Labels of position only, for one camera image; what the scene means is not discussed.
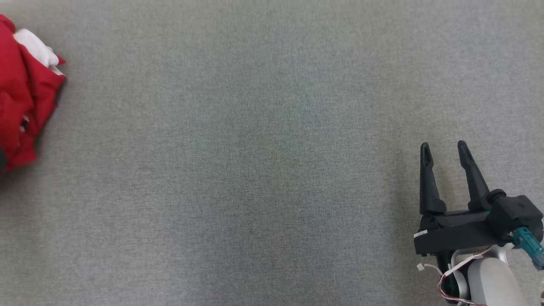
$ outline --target teal connector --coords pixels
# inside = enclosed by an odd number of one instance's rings
[[[544,270],[544,251],[528,228],[518,228],[514,232],[514,241],[531,257],[537,270]]]

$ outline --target gray carpet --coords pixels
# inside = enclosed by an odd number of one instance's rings
[[[1,305],[441,305],[424,141],[451,210],[459,139],[544,210],[541,0],[1,2],[68,77],[0,180]]]

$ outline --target red cloth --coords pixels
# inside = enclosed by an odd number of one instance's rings
[[[14,24],[0,15],[0,147],[8,159],[5,171],[36,158],[34,141],[56,108],[57,90],[66,79],[35,59],[14,33]]]

